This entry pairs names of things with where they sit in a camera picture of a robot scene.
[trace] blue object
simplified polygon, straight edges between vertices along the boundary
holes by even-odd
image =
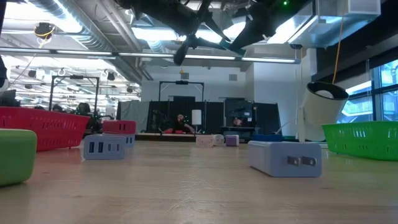
[[[126,138],[123,136],[91,135],[85,137],[85,159],[124,159]]]
[[[271,177],[319,177],[322,149],[301,142],[249,142],[249,164]]]
[[[253,134],[253,141],[264,141],[264,142],[282,142],[284,137],[281,134]]]
[[[236,50],[231,50],[231,49],[229,49],[229,47],[231,46],[231,44],[228,43],[228,42],[225,41],[225,40],[222,40],[222,41],[219,43],[219,45],[222,46],[222,47],[224,47],[224,48],[226,48],[226,49],[228,49],[228,50],[230,50],[230,51],[232,51],[232,52],[237,53],[238,55],[240,55],[240,56],[242,56],[242,57],[244,56],[244,54],[246,54],[246,50],[244,50],[244,49],[236,49]]]
[[[126,138],[126,148],[132,148],[136,144],[136,135],[135,134],[106,134],[103,136],[122,136]]]

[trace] purple box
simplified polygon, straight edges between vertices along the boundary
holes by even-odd
[[[238,135],[227,135],[225,137],[225,144],[227,146],[239,146],[239,136]]]

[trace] white lamp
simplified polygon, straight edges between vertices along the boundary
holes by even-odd
[[[298,109],[298,139],[324,141],[323,124],[335,124],[348,99],[348,93],[336,85],[311,82]]]
[[[198,132],[198,125],[201,125],[201,110],[192,110],[192,125],[196,126]]]

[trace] green object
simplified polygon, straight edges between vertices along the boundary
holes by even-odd
[[[371,121],[323,125],[329,151],[398,161],[398,122]]]
[[[0,129],[0,186],[31,177],[36,145],[37,136],[33,131]]]

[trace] small box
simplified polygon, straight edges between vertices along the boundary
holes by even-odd
[[[0,129],[0,186],[31,177],[36,147],[37,136],[33,131]]]
[[[225,137],[226,146],[239,146],[239,136],[238,135],[227,135]]]
[[[124,159],[126,138],[123,136],[90,135],[85,137],[85,159]]]
[[[222,134],[213,135],[215,146],[224,146],[224,136]]]
[[[210,135],[197,135],[197,146],[198,147],[213,147],[214,138]]]
[[[104,121],[103,132],[107,134],[135,134],[135,121]]]
[[[271,177],[319,177],[322,149],[301,142],[249,142],[249,164]]]
[[[132,148],[136,145],[136,135],[135,134],[103,134],[109,136],[122,136],[126,138],[126,148]]]

